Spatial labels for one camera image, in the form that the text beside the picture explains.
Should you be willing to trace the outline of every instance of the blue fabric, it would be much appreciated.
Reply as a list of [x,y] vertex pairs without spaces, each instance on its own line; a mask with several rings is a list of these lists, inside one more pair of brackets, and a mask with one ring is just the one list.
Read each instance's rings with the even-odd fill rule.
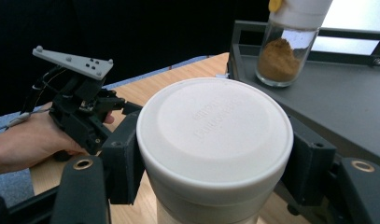
[[[192,58],[185,62],[172,65],[171,68],[166,67],[166,68],[159,69],[150,73],[146,73],[138,77],[128,78],[120,82],[106,85],[105,88],[113,89],[115,87],[125,85],[125,84],[140,80],[145,77],[151,77],[151,76],[157,75],[159,73],[168,71],[169,69],[178,68],[179,66],[198,62],[205,58],[206,56]],[[1,116],[0,127],[5,126],[8,122],[10,122],[12,119],[15,119],[18,115],[19,115],[19,112]],[[8,207],[33,197],[34,189],[33,189],[33,184],[31,181],[29,169],[0,175],[0,196],[2,196],[6,200],[6,204]]]

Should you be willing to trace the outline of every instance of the spice jar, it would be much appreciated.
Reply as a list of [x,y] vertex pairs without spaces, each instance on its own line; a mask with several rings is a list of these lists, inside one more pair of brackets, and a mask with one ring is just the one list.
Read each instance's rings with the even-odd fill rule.
[[332,0],[271,0],[256,74],[274,87],[291,85],[301,73]]

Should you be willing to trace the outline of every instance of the wooden surface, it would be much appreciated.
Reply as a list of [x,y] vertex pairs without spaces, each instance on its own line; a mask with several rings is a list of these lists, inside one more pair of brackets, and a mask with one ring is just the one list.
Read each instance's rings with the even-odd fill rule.
[[[180,80],[193,77],[214,77],[216,74],[225,74],[228,53],[220,54],[197,63],[188,64],[173,70],[147,77],[127,85],[117,87],[117,95],[126,100],[144,105],[146,101],[162,88]],[[119,111],[113,113],[115,122],[107,127],[114,130],[123,120]],[[44,161],[31,169],[35,194],[59,185],[64,162],[52,159]],[[111,205],[111,216],[114,224],[157,223],[156,198],[144,174],[140,190],[134,205]],[[286,203],[273,193],[260,211],[258,223],[308,223],[303,217],[294,217],[286,209]]]

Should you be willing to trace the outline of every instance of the white container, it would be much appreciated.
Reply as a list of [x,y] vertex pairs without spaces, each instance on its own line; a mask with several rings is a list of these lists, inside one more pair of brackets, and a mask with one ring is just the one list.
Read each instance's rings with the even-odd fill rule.
[[283,0],[271,12],[256,75],[274,87],[291,85],[303,70],[332,0]]
[[289,119],[272,98],[214,77],[156,93],[136,133],[161,224],[255,223],[293,143]]

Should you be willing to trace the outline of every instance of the white cap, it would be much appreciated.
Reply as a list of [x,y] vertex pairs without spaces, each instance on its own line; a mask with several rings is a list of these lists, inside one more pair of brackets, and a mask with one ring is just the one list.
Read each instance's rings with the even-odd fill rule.
[[290,28],[317,29],[323,24],[331,3],[332,0],[283,0],[269,19]]
[[293,143],[289,118],[271,97],[215,77],[159,91],[143,107],[136,133],[158,199],[194,222],[254,214],[283,174]]

